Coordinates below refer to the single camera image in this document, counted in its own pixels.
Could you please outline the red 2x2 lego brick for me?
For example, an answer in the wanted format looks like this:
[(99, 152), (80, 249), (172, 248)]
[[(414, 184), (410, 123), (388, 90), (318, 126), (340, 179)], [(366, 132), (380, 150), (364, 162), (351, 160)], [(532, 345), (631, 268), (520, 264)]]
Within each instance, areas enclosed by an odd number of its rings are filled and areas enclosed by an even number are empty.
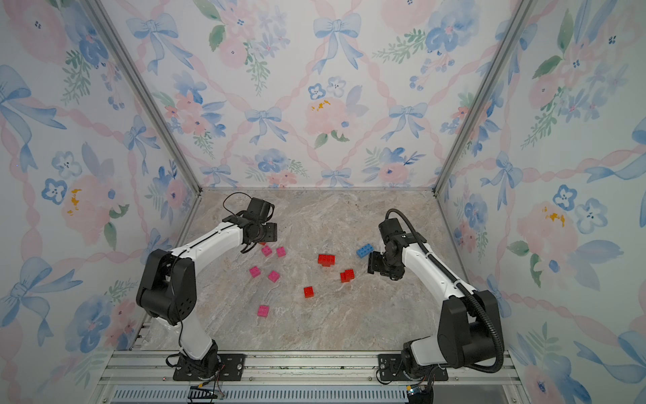
[(355, 279), (355, 273), (353, 269), (347, 269), (340, 274), (340, 280), (342, 283), (349, 283)]
[(314, 289), (311, 286), (304, 288), (304, 297), (311, 298), (315, 295)]

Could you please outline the red 2x4 lego brick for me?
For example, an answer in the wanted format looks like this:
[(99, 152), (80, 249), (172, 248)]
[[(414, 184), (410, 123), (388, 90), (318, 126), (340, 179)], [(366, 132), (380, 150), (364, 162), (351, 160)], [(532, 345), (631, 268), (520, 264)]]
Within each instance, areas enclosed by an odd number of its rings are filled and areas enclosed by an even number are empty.
[(331, 254), (320, 254), (317, 262), (322, 267), (331, 267), (336, 264), (336, 256)]

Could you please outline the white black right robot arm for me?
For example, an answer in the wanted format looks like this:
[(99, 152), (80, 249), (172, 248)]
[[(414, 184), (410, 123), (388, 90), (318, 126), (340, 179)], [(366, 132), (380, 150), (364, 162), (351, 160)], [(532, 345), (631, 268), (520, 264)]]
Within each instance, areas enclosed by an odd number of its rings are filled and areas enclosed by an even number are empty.
[(379, 230), (385, 250), (370, 254), (368, 272), (393, 281), (412, 272), (442, 304), (435, 334), (403, 345), (405, 374), (420, 380), (437, 368), (500, 371), (506, 349), (493, 293), (459, 278), (400, 210), (388, 210)]

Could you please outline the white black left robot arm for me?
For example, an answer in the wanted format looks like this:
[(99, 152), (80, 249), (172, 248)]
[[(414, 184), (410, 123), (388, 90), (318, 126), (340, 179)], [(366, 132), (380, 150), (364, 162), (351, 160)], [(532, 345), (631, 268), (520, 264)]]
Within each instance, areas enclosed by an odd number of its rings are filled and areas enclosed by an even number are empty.
[(224, 365), (215, 340), (200, 325), (197, 275), (224, 253), (240, 247), (242, 254), (258, 244), (275, 242), (277, 224), (272, 222), (275, 205), (250, 198), (245, 210), (231, 211), (212, 230), (172, 250), (156, 249), (148, 255), (136, 293), (136, 305), (147, 315), (170, 326), (180, 326), (175, 364), (178, 374), (197, 380), (213, 380)]

